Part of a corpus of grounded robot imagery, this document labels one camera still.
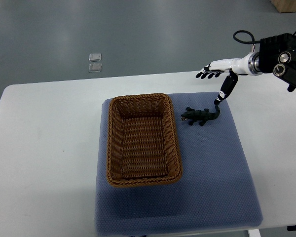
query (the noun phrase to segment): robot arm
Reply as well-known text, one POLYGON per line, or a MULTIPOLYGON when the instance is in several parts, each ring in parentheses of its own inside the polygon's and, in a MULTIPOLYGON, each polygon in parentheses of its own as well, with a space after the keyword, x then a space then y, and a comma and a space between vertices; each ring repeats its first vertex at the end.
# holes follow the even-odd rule
POLYGON ((254 41, 250 32, 237 31, 233 38, 246 44, 260 43, 260 51, 254 52, 253 49, 251 53, 241 59, 214 61, 196 75, 197 78, 207 77, 210 79, 213 76, 218 77, 222 73, 229 73, 214 101, 215 105, 218 105, 231 94, 238 81, 238 75, 258 76, 262 73, 273 73, 289 84, 289 92, 296 88, 296 32, 254 41), (235 36, 240 32, 248 33, 252 37, 252 41, 243 42, 237 39, 235 36))

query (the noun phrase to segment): toy crocodile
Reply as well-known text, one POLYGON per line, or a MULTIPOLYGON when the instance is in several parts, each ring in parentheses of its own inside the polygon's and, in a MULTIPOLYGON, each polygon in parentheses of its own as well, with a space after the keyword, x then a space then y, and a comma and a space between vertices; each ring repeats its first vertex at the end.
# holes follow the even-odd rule
POLYGON ((181 114, 181 121, 191 119, 191 121, 188 122, 189 125, 193 125, 195 122, 200 121, 198 124, 204 126, 207 120, 214 120, 218 118, 221 110, 218 105, 215 105, 215 109, 215 113, 210 113, 209 109, 195 110, 187 107, 186 112, 181 114))

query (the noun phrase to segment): brown wicker basket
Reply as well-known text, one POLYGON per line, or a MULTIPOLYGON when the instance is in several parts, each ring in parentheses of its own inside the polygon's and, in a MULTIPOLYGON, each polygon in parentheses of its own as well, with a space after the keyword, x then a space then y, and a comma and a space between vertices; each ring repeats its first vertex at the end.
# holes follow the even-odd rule
POLYGON ((108 182, 115 187, 136 187, 171 184, 181 176, 170 97, 144 94, 113 98, 108 118, 108 182))

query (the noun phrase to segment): toy crocodile tail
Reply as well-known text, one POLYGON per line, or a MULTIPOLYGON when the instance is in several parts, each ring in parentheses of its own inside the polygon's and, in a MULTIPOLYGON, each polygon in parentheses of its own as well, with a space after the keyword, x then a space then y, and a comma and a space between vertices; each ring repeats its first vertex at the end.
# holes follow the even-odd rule
POLYGON ((216 113, 213 113, 213 118, 212 119, 217 119, 219 114, 221 113, 221 110, 218 107, 218 105, 215 105, 215 109, 216 109, 216 113))

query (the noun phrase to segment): blue mat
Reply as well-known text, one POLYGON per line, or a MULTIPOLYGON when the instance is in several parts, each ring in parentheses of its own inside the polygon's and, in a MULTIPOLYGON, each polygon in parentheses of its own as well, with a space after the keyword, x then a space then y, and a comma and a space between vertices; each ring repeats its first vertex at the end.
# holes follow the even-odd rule
POLYGON ((102 105, 96 184, 97 235, 140 236, 225 228, 262 222, 259 201, 226 101, 203 127, 180 121, 186 107, 215 111, 217 92, 170 94, 183 176, 170 185, 114 188, 106 180, 107 118, 102 105))

